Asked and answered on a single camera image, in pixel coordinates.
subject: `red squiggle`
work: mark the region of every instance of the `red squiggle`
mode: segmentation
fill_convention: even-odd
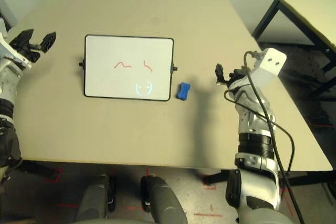
[[[143,65],[144,65],[146,68],[148,68],[151,72],[153,72],[153,70],[151,69],[151,67],[146,65],[145,61],[143,61]]]
[[[125,66],[124,63],[121,62],[121,61],[118,62],[118,64],[116,64],[114,68],[116,68],[119,64],[122,64],[122,66],[123,66],[124,68],[132,68],[132,66],[128,66],[128,65]]]

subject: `blue sponge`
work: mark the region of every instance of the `blue sponge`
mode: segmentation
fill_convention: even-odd
[[[187,100],[189,89],[190,89],[190,84],[181,82],[180,91],[177,94],[177,98],[179,98],[183,101]]]

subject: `table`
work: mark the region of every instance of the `table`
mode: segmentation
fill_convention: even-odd
[[[336,0],[274,0],[252,33],[256,40],[278,10],[328,57],[330,62],[323,67],[324,72],[336,66]],[[335,84],[336,77],[314,90],[307,98],[316,98]]]
[[[8,34],[34,28],[32,42],[57,39],[18,87],[14,119],[22,156],[36,161],[235,168],[238,113],[215,85],[259,50],[228,0],[44,0]],[[86,34],[174,39],[172,97],[167,102],[88,98],[83,94]],[[186,101],[174,97],[188,82]],[[296,143],[292,170],[332,167],[286,89],[276,78],[263,89],[278,123]],[[276,132],[287,166],[290,142]]]

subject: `table leg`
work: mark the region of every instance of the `table leg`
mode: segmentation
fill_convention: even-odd
[[[325,65],[322,70],[324,73],[330,71],[333,67],[335,67],[335,63],[330,61],[327,65]]]
[[[336,180],[336,170],[328,172],[307,172],[305,176],[288,178],[291,186],[312,185],[318,183],[327,183]]]
[[[49,179],[56,179],[59,172],[52,168],[37,164],[34,161],[23,160],[22,164],[18,167],[22,172],[37,174]]]
[[[229,177],[229,172],[230,172],[230,170],[221,170],[220,173],[205,176],[203,178],[203,182],[206,185],[211,185],[211,184],[214,184],[214,183],[227,181],[227,179]]]
[[[307,98],[308,99],[315,98],[315,97],[319,96],[320,94],[326,92],[327,90],[329,90],[330,88],[332,88],[335,85],[336,85],[336,77],[332,78],[330,81],[326,82],[321,87],[319,87],[315,91],[311,92],[307,96]]]
[[[261,21],[257,25],[256,29],[254,29],[254,31],[252,33],[252,37],[254,37],[255,40],[257,40],[260,37],[260,35],[263,33],[263,31],[266,29],[268,24],[271,22],[273,17],[278,12],[278,10],[279,10],[278,7],[277,7],[278,3],[279,3],[278,0],[273,1],[271,6],[268,8],[266,14],[263,16],[263,18],[261,19]]]

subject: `white bracket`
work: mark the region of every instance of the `white bracket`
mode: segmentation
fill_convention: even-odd
[[[260,60],[255,62],[254,69],[250,72],[252,81],[257,87],[265,86],[278,76],[287,59],[287,56],[284,53],[274,48],[265,49],[260,53],[260,56]],[[245,76],[232,83],[229,89],[234,89],[249,83],[247,76]]]
[[[2,33],[0,33],[0,59],[1,58],[11,59],[23,67],[30,69],[32,67],[32,63],[22,55],[20,55],[17,51],[15,51],[2,37]]]

